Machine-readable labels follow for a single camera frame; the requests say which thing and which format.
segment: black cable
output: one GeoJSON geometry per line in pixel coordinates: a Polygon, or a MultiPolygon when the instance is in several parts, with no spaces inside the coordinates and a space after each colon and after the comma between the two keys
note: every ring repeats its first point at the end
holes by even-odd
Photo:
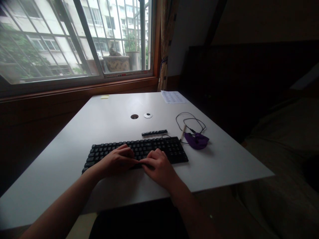
{"type": "Polygon", "coordinates": [[[191,113],[189,113],[189,112],[182,112],[182,113],[179,113],[179,114],[176,116],[176,118],[175,118],[176,123],[177,123],[177,125],[178,125],[178,127],[179,127],[179,129],[180,129],[181,131],[183,131],[183,130],[181,129],[181,127],[180,127],[180,125],[179,125],[179,123],[178,123],[178,121],[177,121],[178,116],[180,116],[181,114],[190,114],[190,115],[192,115],[192,116],[194,117],[194,118],[187,118],[187,119],[184,119],[184,120],[183,120],[185,126],[186,126],[187,128],[189,128],[190,131],[193,132],[193,134],[190,133],[191,135],[195,135],[196,132],[195,132],[193,129],[191,129],[190,127],[188,127],[188,126],[186,125],[186,123],[185,123],[186,120],[196,120],[197,123],[198,123],[198,124],[200,125],[200,127],[202,128],[202,130],[201,130],[200,133],[202,133],[202,132],[206,129],[206,125],[205,125],[201,120],[197,119],[193,114],[191,114],[191,113]]]}

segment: keyboard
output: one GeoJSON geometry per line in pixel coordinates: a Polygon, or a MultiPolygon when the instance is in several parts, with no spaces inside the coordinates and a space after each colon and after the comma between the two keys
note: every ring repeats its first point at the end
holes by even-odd
{"type": "MultiPolygon", "coordinates": [[[[94,164],[102,160],[106,155],[112,152],[112,150],[120,147],[123,144],[127,144],[133,150],[136,160],[146,158],[151,150],[156,150],[159,148],[161,151],[166,153],[166,156],[171,164],[188,162],[188,158],[178,137],[142,139],[136,141],[92,145],[82,173],[84,173],[89,167],[92,167],[94,164]]],[[[136,164],[130,169],[137,169],[141,167],[141,164],[136,164]]]]}

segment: purple cloth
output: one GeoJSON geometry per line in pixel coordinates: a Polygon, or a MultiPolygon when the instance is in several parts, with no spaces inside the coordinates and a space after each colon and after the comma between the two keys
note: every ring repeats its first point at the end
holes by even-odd
{"type": "Polygon", "coordinates": [[[209,138],[200,133],[195,133],[195,137],[190,133],[185,133],[184,137],[193,149],[203,149],[207,146],[209,141],[209,138]]]}

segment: desk surface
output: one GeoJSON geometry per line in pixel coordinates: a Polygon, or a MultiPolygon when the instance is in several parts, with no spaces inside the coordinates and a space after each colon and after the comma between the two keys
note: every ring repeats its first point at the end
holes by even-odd
{"type": "MultiPolygon", "coordinates": [[[[93,96],[0,198],[0,229],[33,223],[80,176],[93,144],[142,139],[146,131],[167,129],[181,136],[175,117],[190,112],[206,124],[203,150],[183,145],[188,163],[174,164],[192,192],[272,176],[273,173],[193,104],[166,104],[161,93],[93,96]],[[151,113],[152,118],[143,117],[151,113]]],[[[195,120],[187,125],[195,131],[195,120]]],[[[143,169],[100,181],[83,213],[168,197],[143,169]]]]}

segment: left hand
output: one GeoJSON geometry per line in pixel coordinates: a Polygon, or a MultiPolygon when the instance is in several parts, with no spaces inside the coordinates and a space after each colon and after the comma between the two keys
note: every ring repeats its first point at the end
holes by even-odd
{"type": "Polygon", "coordinates": [[[123,173],[138,163],[139,161],[134,159],[134,152],[126,144],[123,144],[87,171],[92,171],[99,179],[103,179],[123,173]]]}

